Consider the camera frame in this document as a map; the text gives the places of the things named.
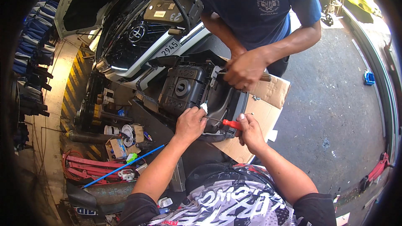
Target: printed logo on shirt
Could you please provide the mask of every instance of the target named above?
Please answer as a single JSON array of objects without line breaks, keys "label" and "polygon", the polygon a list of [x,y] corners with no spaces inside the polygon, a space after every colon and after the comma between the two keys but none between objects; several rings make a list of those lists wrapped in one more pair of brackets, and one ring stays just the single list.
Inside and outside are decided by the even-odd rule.
[{"label": "printed logo on shirt", "polygon": [[177,223],[178,223],[178,221],[168,221],[168,220],[164,220],[161,224],[169,224],[169,225],[176,226]]},{"label": "printed logo on shirt", "polygon": [[263,12],[261,16],[278,14],[276,10],[279,9],[279,5],[279,0],[257,0],[258,9]]}]

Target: toyota logo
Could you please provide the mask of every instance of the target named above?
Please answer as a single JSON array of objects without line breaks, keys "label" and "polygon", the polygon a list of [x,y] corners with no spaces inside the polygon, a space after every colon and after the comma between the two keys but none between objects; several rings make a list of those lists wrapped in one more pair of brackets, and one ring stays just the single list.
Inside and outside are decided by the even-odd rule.
[{"label": "toyota logo", "polygon": [[134,27],[130,34],[128,35],[128,40],[131,43],[137,43],[142,39],[145,34],[145,27],[144,26],[136,26]]}]

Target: car grille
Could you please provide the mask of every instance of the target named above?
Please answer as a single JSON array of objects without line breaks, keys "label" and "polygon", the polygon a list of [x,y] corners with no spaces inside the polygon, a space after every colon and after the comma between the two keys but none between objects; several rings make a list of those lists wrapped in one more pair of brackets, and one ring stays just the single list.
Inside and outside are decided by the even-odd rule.
[{"label": "car grille", "polygon": [[[129,34],[133,28],[139,25],[144,26],[146,31],[138,42],[132,44]],[[123,34],[113,41],[106,60],[112,66],[130,68],[169,28],[170,26],[144,21],[142,15],[138,16],[138,20],[133,21]]]}]

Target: navy blue t-shirt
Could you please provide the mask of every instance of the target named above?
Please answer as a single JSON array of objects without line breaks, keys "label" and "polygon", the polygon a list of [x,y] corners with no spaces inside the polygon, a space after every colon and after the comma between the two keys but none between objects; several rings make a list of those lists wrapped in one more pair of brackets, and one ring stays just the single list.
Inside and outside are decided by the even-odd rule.
[{"label": "navy blue t-shirt", "polygon": [[204,12],[216,12],[247,50],[279,41],[290,34],[290,8],[302,26],[321,17],[318,0],[201,0]]}]

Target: blue rod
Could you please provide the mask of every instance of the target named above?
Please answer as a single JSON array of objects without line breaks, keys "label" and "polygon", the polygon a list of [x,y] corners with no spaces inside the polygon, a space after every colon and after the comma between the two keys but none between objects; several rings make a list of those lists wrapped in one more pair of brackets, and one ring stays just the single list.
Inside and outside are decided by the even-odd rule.
[{"label": "blue rod", "polygon": [[152,151],[150,151],[150,152],[148,152],[148,153],[144,154],[143,156],[138,157],[137,159],[133,160],[132,162],[129,162],[129,163],[127,163],[126,165],[121,166],[120,168],[117,168],[117,169],[113,170],[113,171],[112,171],[112,172],[110,172],[110,173],[105,174],[104,176],[102,176],[102,177],[100,177],[100,178],[98,178],[98,179],[96,179],[96,180],[94,180],[94,181],[92,181],[92,182],[88,183],[87,185],[83,186],[83,187],[82,187],[82,189],[85,189],[85,188],[87,188],[87,187],[91,186],[92,184],[94,184],[94,183],[96,183],[96,182],[98,182],[98,181],[102,180],[103,178],[108,177],[109,175],[111,175],[111,174],[113,174],[113,173],[118,172],[119,170],[122,170],[123,168],[125,168],[125,167],[127,167],[127,166],[129,166],[129,165],[133,164],[134,162],[138,161],[139,159],[142,159],[142,158],[144,158],[144,157],[146,157],[146,156],[148,156],[148,155],[152,154],[153,152],[157,151],[158,149],[163,148],[164,146],[165,146],[165,145],[163,144],[163,145],[161,145],[161,146],[159,146],[159,147],[155,148],[154,150],[152,150]]}]

